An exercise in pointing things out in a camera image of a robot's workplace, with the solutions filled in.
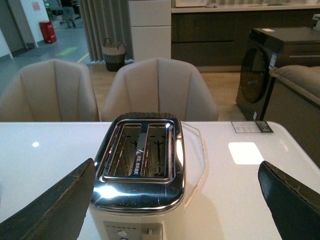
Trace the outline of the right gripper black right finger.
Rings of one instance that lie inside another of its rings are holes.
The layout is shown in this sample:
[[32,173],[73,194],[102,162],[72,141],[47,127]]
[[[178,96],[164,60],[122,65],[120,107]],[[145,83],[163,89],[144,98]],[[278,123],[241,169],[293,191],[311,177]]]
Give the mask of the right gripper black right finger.
[[263,198],[283,240],[320,238],[320,194],[268,161],[258,168]]

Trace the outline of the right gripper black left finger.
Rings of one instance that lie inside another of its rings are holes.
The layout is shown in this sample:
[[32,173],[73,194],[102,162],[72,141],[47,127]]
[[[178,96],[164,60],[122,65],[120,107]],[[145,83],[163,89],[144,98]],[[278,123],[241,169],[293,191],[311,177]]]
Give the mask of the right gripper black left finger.
[[93,194],[95,165],[89,158],[0,224],[2,240],[76,240]]

